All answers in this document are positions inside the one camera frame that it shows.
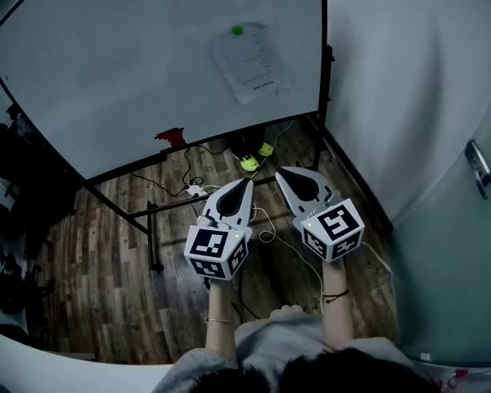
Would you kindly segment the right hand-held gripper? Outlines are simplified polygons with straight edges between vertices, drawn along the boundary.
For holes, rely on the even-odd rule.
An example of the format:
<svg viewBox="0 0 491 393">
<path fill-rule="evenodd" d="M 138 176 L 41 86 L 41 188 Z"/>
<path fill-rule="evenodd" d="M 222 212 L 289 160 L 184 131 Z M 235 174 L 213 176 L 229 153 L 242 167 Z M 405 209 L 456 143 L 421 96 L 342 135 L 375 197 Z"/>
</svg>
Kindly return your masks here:
<svg viewBox="0 0 491 393">
<path fill-rule="evenodd" d="M 295 215 L 293 224 L 303 244 L 327 263 L 356 249 L 365 224 L 353 202 L 332 192 L 332 185 L 317 171 L 281 167 L 275 179 Z"/>
</svg>

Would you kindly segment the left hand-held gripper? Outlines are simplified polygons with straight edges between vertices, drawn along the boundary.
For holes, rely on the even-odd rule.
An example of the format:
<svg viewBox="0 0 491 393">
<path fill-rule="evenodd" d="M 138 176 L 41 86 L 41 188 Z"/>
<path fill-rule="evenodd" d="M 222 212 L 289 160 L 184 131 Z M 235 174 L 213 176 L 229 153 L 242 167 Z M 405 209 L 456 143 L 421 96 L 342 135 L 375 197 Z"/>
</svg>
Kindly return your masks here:
<svg viewBox="0 0 491 393">
<path fill-rule="evenodd" d="M 254 184 L 250 179 L 230 182 L 209 196 L 203 210 L 207 217 L 189 227 L 184 248 L 184 257 L 196 274 L 218 280 L 233 279 L 249 254 L 252 229 L 214 220 L 247 225 L 253 197 Z"/>
</svg>

